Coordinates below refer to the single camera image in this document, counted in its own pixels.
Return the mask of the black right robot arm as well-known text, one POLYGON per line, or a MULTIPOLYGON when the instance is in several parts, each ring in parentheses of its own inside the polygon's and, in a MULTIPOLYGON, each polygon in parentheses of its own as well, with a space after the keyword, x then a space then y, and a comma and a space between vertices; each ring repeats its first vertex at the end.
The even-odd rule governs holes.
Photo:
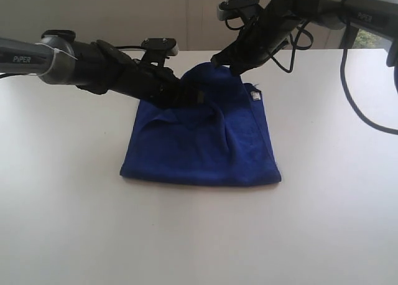
POLYGON ((234 42, 211 58, 233 75, 264 65, 287 45, 300 24, 311 22, 329 29, 351 24, 387 39, 397 38, 397 0, 227 0, 218 5, 218 19, 240 18, 234 42))

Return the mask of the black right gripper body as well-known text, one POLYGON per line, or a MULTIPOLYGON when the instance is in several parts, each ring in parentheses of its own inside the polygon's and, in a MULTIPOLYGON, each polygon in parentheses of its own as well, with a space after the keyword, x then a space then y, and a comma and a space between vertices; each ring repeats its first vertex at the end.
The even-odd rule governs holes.
POLYGON ((270 2, 258 18, 236 40, 244 44, 244 62, 251 63, 271 57, 282 48, 283 41, 302 22, 290 10, 280 11, 276 2, 270 2))

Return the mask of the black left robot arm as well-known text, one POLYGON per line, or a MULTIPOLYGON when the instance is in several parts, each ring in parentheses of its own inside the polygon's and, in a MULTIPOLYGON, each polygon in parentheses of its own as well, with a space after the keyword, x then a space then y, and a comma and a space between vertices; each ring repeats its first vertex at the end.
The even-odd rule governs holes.
POLYGON ((35 75, 49 85, 74 85, 96 95, 115 91, 162 109, 204 102, 202 91, 182 85, 164 65, 178 54, 175 39, 145 39, 136 47, 144 55, 136 59, 124 53, 125 46, 75 38, 72 30, 47 30, 34 44, 2 38, 1 77, 35 75))

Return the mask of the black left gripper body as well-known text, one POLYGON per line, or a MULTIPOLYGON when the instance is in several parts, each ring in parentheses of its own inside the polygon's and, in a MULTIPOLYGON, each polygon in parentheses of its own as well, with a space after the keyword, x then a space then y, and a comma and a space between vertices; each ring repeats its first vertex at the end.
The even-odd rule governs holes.
POLYGON ((181 105, 180 80, 167 67, 135 62, 123 65, 110 78, 107 87, 158 108, 176 108, 181 105))

